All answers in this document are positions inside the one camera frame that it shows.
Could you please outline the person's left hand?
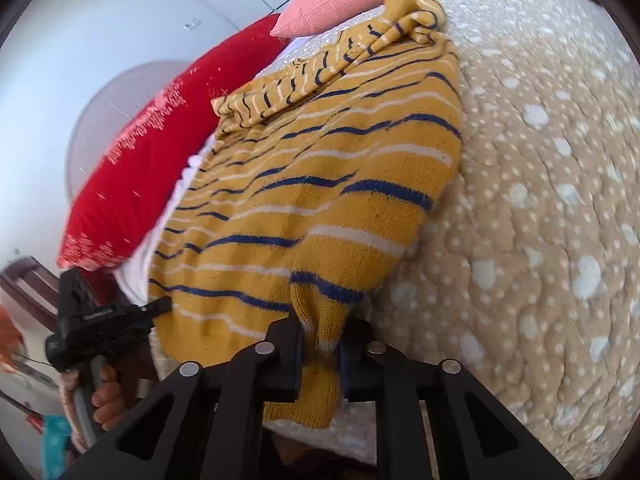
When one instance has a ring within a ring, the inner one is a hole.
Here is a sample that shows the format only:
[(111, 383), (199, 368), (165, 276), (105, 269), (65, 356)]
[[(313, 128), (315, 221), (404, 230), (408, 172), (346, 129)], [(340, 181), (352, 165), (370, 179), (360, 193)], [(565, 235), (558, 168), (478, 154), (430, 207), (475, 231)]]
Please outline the person's left hand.
[[(100, 377), (103, 384), (96, 388), (91, 397), (94, 407), (93, 420), (102, 430), (111, 430), (126, 415), (127, 408), (122, 397), (122, 387), (116, 380), (116, 370), (111, 365), (102, 367)], [(63, 410), (73, 432), (78, 436), (81, 433), (79, 418), (74, 408), (73, 396), (78, 387), (79, 374), (77, 370), (64, 372), (61, 375), (61, 400)]]

